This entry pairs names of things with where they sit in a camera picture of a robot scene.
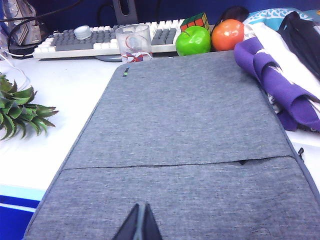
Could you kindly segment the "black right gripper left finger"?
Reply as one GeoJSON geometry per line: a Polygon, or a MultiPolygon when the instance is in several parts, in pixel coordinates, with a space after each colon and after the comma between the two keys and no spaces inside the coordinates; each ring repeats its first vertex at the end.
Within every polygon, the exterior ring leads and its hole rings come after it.
{"type": "Polygon", "coordinates": [[[139,204],[136,203],[112,240],[133,240],[137,231],[139,204]]]}

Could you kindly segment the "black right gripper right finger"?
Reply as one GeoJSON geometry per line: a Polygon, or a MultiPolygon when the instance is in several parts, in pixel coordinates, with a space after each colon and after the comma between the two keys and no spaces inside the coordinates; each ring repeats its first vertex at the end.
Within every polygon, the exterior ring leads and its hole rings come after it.
{"type": "Polygon", "coordinates": [[[145,204],[142,220],[142,239],[143,240],[162,240],[159,227],[148,203],[145,204]]]}

